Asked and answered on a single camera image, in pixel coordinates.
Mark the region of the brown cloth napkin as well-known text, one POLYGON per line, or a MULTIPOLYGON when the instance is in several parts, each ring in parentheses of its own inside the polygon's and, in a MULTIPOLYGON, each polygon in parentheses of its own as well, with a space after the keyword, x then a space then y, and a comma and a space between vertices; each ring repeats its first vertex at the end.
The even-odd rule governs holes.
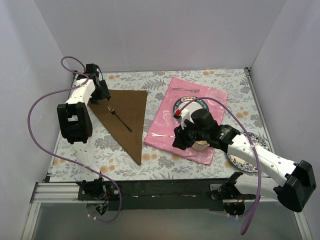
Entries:
POLYGON ((133 161, 142 164, 143 131, 148 92, 145 90, 110 90, 111 98, 98 104, 88 104, 93 114, 111 136, 129 154, 133 161), (107 106, 112 106, 117 115, 132 129, 128 129, 112 115, 107 106))

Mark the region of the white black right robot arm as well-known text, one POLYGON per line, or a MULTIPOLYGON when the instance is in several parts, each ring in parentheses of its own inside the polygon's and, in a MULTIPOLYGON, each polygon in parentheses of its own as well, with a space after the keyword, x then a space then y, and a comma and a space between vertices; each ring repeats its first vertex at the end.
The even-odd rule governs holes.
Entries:
POLYGON ((251 144, 245 134, 229 125, 219 125, 205 109, 193 113, 178 109, 174 118, 180 121, 180 125, 174 129, 173 147, 186 150, 195 142, 205 141, 210 147, 259 168, 269 177, 258 179, 236 172, 214 190, 215 197, 237 199, 260 190, 261 196, 278 200, 287 209, 300 213, 315 191, 315 174, 309 162, 302 160, 297 163, 251 144))

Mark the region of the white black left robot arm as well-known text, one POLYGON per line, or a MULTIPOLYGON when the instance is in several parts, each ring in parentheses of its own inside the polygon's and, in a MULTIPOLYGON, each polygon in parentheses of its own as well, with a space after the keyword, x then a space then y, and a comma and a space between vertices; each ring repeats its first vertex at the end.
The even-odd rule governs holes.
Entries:
POLYGON ((109 101, 110 91, 106 81, 99 78, 101 69, 94 63, 85 66, 83 75, 76 78, 75 89, 69 99, 57 106, 57 115, 62 137, 67 140, 76 153, 77 162, 84 167, 78 183, 82 192, 95 200, 106 196, 103 178, 96 174, 99 169, 94 160, 91 139, 93 124, 87 109, 88 103, 97 105, 101 100, 109 101))

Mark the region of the dark fork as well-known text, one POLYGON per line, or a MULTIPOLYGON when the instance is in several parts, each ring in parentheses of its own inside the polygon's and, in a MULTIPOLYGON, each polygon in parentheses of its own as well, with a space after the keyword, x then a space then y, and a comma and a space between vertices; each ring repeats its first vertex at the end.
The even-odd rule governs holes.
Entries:
POLYGON ((112 115, 116 116, 117 119, 120 120, 120 122, 127 128, 127 130, 128 130, 129 132, 131 132, 131 133, 133 132, 132 129, 117 115, 116 110, 115 110, 112 106, 108 105, 108 106, 107 106, 107 109, 109 110, 109 112, 110 112, 112 115))

